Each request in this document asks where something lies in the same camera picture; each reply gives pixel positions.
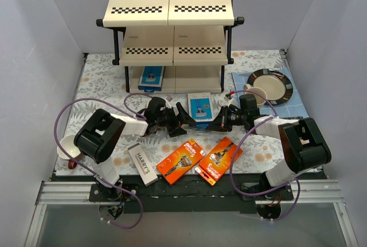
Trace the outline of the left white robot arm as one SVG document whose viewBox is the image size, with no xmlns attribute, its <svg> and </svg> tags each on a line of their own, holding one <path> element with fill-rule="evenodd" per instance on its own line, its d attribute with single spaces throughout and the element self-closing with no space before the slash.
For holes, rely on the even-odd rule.
<svg viewBox="0 0 367 247">
<path fill-rule="evenodd" d="M 122 135 L 147 136 L 158 128 L 166 128 L 169 136 L 176 137 L 187 133 L 182 125 L 195 124 L 181 103 L 173 107 L 163 98 L 152 97 L 147 107 L 132 117 L 97 109 L 76 134 L 73 143 L 91 160 L 93 175 L 103 185 L 102 194 L 109 201 L 116 201 L 121 197 L 122 187 L 117 183 L 119 175 L 110 157 Z"/>
</svg>

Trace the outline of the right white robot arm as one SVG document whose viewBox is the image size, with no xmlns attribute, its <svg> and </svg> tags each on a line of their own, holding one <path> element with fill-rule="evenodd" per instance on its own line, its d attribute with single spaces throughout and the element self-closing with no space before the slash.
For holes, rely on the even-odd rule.
<svg viewBox="0 0 367 247">
<path fill-rule="evenodd" d="M 277 113 L 262 115 L 256 102 L 257 94 L 242 91 L 240 106 L 221 107 L 217 117 L 209 123 L 209 131 L 229 132 L 233 126 L 243 126 L 246 137 L 251 133 L 279 139 L 284 158 L 275 167 L 263 172 L 259 192 L 253 196 L 274 199 L 280 189 L 313 168 L 328 164 L 331 152 L 314 119 L 282 119 Z"/>
</svg>

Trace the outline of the blue razor box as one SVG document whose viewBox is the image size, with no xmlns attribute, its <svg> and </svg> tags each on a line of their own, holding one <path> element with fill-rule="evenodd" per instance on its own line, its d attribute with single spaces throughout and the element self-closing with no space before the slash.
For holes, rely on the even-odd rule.
<svg viewBox="0 0 367 247">
<path fill-rule="evenodd" d="M 161 91 L 164 71 L 163 66 L 144 67 L 138 81 L 138 89 L 146 93 Z"/>
<path fill-rule="evenodd" d="M 190 125 L 191 128 L 205 130 L 214 120 L 213 104 L 209 92 L 188 93 L 188 110 L 190 117 L 196 122 L 196 125 Z"/>
</svg>

